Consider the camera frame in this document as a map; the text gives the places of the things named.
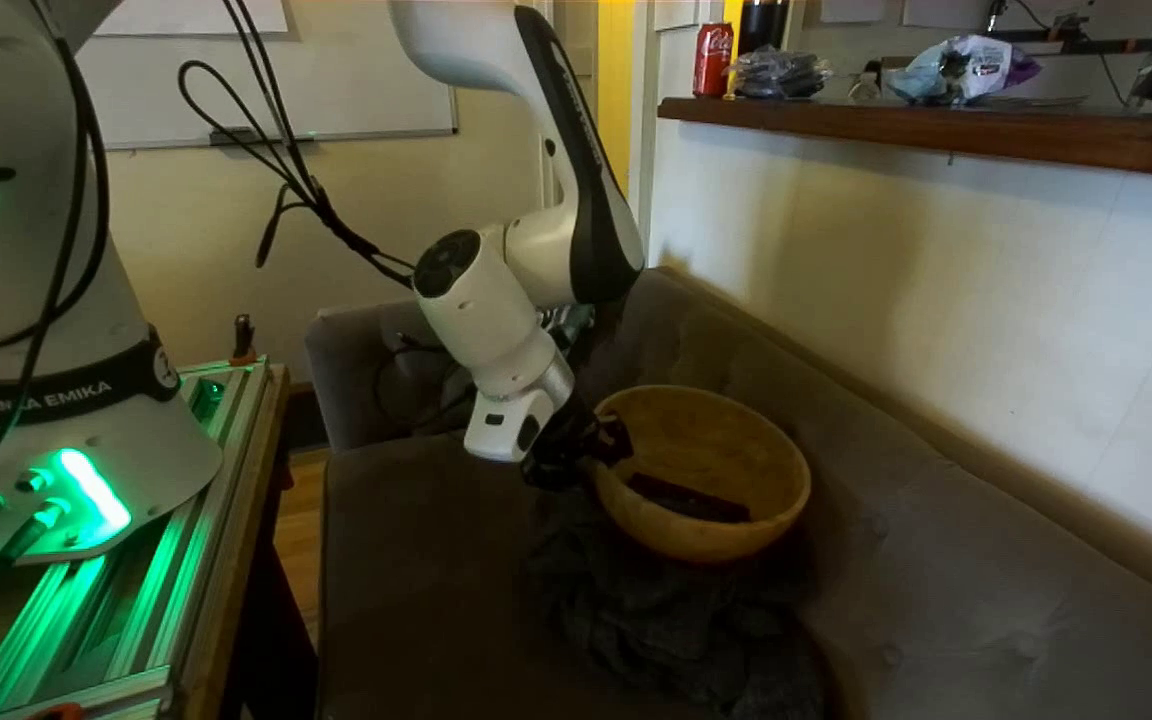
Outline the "green lit robot base table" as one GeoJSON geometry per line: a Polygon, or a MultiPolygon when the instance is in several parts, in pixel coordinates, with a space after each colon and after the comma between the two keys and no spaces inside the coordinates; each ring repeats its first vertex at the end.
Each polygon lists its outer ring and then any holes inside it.
{"type": "Polygon", "coordinates": [[[0,720],[310,712],[315,656],[273,547],[287,371],[198,365],[214,479],[102,555],[0,567],[0,720]]]}

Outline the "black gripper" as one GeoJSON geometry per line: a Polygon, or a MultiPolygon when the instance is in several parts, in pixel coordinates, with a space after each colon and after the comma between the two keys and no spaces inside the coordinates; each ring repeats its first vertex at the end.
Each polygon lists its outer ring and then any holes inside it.
{"type": "Polygon", "coordinates": [[[533,445],[522,479],[537,488],[573,488],[589,462],[621,462],[627,457],[630,435],[621,415],[601,415],[583,400],[568,400],[533,445]]]}

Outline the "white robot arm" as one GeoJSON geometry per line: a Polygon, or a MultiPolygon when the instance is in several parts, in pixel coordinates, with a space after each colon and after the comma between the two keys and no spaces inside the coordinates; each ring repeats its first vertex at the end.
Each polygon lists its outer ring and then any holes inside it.
{"type": "MultiPolygon", "coordinates": [[[[501,86],[557,141],[568,195],[513,224],[455,228],[409,270],[422,320],[477,379],[472,452],[515,462],[573,400],[541,315],[606,305],[638,270],[638,235],[603,163],[553,24],[515,0],[386,0],[403,53],[436,81],[501,86]]],[[[72,34],[43,5],[0,0],[0,479],[84,435],[98,468],[147,479],[189,412],[157,369],[106,246],[106,178],[72,34]]]]}

